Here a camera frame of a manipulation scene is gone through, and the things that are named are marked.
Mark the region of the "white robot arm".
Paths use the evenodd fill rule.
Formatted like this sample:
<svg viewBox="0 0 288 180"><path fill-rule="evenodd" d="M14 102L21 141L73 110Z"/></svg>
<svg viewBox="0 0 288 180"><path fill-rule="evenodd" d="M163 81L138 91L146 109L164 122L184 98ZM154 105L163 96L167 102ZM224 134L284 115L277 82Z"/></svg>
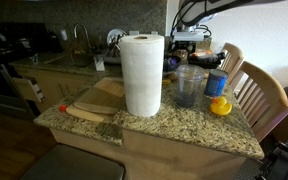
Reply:
<svg viewBox="0 0 288 180"><path fill-rule="evenodd" d="M180 22L185 27L193 27L207 22L222 11L257 4L277 3L285 0L180 0L178 12L175 15L170 36L173 41L203 41L201 32L190 30L176 30Z"/></svg>

